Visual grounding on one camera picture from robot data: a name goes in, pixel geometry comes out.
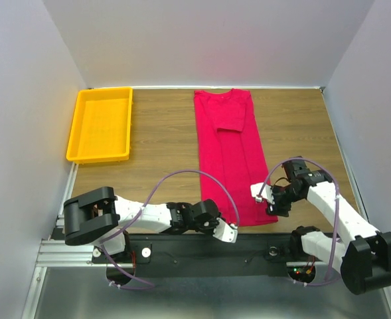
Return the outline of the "red t shirt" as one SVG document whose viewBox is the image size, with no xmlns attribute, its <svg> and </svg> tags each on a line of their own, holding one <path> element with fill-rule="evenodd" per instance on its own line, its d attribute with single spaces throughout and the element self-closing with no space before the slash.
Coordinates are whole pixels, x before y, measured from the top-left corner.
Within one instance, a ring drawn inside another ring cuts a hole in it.
<svg viewBox="0 0 391 319">
<path fill-rule="evenodd" d="M 197 90 L 194 107 L 199 167 L 215 178 L 201 177 L 202 199 L 213 200 L 227 222 L 241 227 L 276 223 L 250 191 L 268 175 L 250 92 Z"/>
</svg>

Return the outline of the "yellow plastic tray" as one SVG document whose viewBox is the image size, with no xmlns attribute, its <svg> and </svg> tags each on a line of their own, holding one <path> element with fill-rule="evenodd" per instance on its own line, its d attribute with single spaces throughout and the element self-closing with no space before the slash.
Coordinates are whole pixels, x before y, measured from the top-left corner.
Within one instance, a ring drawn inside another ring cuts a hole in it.
<svg viewBox="0 0 391 319">
<path fill-rule="evenodd" d="M 79 91 L 66 159 L 76 164 L 128 160 L 132 105 L 130 87 Z"/>
</svg>

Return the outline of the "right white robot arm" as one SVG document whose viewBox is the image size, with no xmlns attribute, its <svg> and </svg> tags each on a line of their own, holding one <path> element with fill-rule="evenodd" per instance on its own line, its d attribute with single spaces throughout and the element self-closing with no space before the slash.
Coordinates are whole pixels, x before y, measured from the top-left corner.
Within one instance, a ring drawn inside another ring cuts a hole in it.
<svg viewBox="0 0 391 319">
<path fill-rule="evenodd" d="M 289 254 L 326 262 L 326 275 L 339 273 L 355 295 L 391 286 L 391 232 L 383 233 L 362 218 L 341 195 L 331 172 L 321 165 L 311 170 L 309 162 L 303 157 L 281 162 L 285 186 L 270 185 L 266 178 L 250 187 L 257 202 L 267 201 L 268 215 L 288 217 L 293 203 L 306 200 L 333 226 L 330 237 L 313 226 L 296 228 L 288 243 Z"/>
</svg>

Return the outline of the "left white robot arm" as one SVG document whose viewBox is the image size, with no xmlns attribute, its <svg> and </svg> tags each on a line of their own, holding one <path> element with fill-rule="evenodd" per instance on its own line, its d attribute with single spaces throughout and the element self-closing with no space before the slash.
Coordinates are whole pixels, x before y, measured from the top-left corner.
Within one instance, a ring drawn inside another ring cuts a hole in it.
<svg viewBox="0 0 391 319">
<path fill-rule="evenodd" d="M 168 202 L 144 204 L 117 196 L 112 187 L 101 187 L 64 202 L 64 235 L 68 246 L 103 246 L 117 262 L 130 256 L 130 245 L 121 228 L 137 227 L 181 235 L 197 231 L 221 238 L 226 228 L 211 199 L 196 204 Z"/>
</svg>

